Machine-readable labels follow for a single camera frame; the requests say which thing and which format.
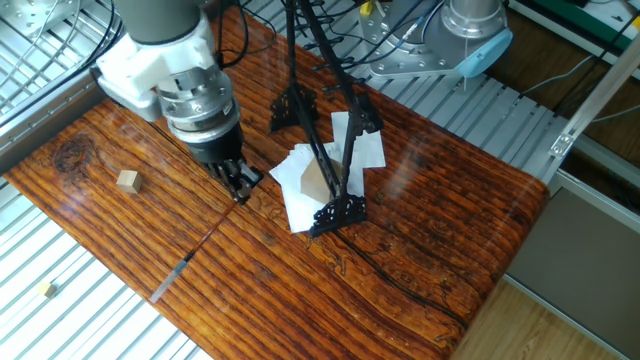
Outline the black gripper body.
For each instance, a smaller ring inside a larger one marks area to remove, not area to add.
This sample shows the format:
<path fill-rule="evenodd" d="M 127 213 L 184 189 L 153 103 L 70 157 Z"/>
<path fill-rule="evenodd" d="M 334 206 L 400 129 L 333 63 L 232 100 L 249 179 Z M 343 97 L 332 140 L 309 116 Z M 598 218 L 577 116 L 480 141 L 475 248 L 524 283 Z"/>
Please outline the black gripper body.
<path fill-rule="evenodd" d="M 243 133 L 237 123 L 220 137 L 204 143 L 188 143 L 186 146 L 195 160 L 203 164 L 220 164 L 242 158 Z"/>

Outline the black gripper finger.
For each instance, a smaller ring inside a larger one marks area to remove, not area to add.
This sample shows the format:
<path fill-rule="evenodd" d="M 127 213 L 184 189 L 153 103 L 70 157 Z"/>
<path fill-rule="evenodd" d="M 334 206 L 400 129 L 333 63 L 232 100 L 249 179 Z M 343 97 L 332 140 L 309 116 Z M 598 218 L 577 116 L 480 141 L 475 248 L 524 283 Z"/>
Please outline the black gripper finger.
<path fill-rule="evenodd" d="M 263 173 L 255 167 L 250 167 L 244 158 L 232 161 L 232 174 L 238 191 L 249 191 L 263 179 Z"/>
<path fill-rule="evenodd" d="M 244 173 L 244 168 L 243 160 L 226 160 L 214 165 L 218 180 L 239 204 L 244 204 L 251 193 L 251 186 Z"/>

